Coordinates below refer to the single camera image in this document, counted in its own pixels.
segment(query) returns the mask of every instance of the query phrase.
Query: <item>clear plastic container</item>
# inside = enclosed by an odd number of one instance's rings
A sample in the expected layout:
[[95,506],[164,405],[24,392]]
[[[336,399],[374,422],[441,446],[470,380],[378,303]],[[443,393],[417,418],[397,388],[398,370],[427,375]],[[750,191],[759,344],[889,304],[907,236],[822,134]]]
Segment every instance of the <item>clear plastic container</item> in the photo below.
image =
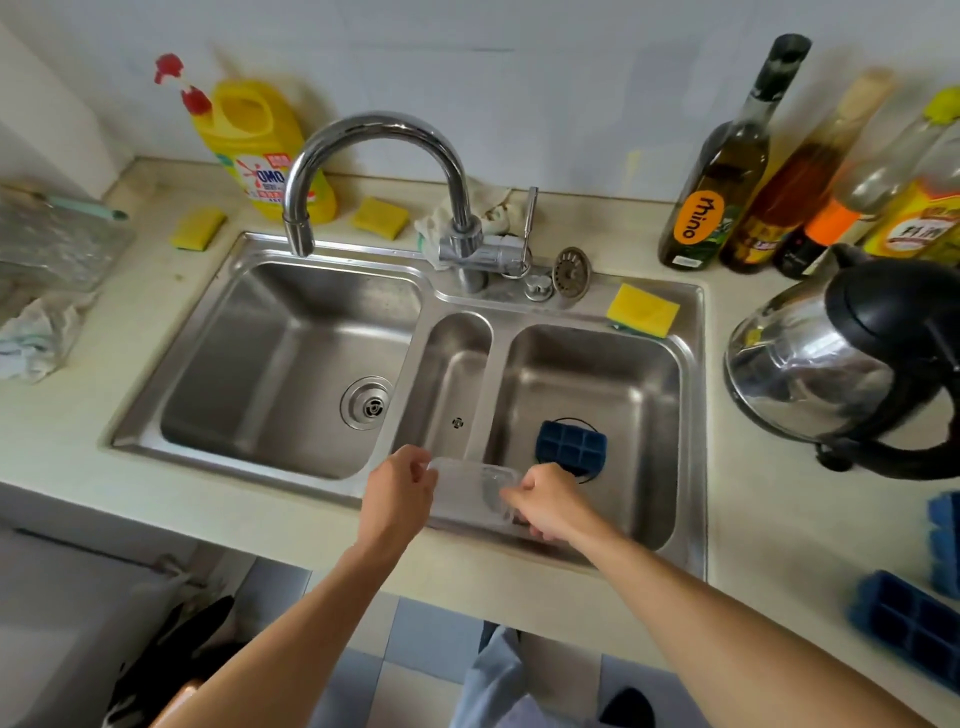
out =
[[514,519],[514,509],[500,498],[500,489],[519,484],[517,471],[452,457],[435,457],[429,469],[439,474],[431,517],[479,526],[506,525]]

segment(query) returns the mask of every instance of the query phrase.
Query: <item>drain hole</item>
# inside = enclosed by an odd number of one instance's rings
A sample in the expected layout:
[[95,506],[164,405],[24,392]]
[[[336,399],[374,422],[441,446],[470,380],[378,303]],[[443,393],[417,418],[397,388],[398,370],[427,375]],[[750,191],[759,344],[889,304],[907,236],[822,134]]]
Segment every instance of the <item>drain hole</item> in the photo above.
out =
[[382,376],[357,379],[340,398],[340,416],[353,429],[379,427],[393,392],[393,385]]
[[363,405],[363,413],[367,415],[367,417],[377,417],[383,413],[383,409],[383,400],[379,397],[367,400]]

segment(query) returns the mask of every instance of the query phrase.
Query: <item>kettle lid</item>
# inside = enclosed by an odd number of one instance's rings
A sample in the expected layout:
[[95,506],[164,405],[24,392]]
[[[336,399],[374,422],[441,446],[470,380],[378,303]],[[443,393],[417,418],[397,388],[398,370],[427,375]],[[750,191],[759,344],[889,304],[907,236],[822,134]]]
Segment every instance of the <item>kettle lid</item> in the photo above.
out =
[[891,366],[935,359],[945,344],[960,351],[960,273],[939,263],[869,260],[841,270],[824,295],[841,335]]

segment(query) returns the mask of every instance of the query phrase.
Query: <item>faucet handle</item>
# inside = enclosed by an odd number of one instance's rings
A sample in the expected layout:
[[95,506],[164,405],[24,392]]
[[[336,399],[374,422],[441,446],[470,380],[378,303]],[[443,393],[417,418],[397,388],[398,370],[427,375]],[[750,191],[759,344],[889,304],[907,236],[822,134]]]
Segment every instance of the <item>faucet handle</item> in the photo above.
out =
[[537,196],[539,194],[540,190],[536,187],[531,187],[527,190],[527,217],[523,221],[524,250],[529,250],[530,248],[530,233],[534,228],[534,210],[537,208]]
[[523,220],[523,254],[520,256],[520,271],[517,274],[500,274],[505,279],[518,280],[530,273],[530,266],[533,264],[533,254],[530,253],[530,233],[534,227],[534,210],[537,208],[538,194],[540,190],[536,187],[527,190],[527,214]]

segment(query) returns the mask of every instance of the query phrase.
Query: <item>plastic lid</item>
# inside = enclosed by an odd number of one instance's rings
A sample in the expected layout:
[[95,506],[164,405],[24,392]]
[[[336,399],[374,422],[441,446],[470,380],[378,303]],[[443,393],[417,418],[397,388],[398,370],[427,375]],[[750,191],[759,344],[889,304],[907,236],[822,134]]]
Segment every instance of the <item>plastic lid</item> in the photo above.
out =
[[872,116],[894,90],[894,72],[889,68],[868,68],[850,84],[837,104],[837,114],[854,120]]
[[[854,347],[891,365],[933,359],[928,323],[956,309],[960,273],[929,260],[882,258],[845,268],[830,282],[830,321]],[[949,332],[953,346],[960,329]]]
[[934,124],[952,124],[960,119],[960,86],[952,85],[939,91],[924,109],[924,116]]

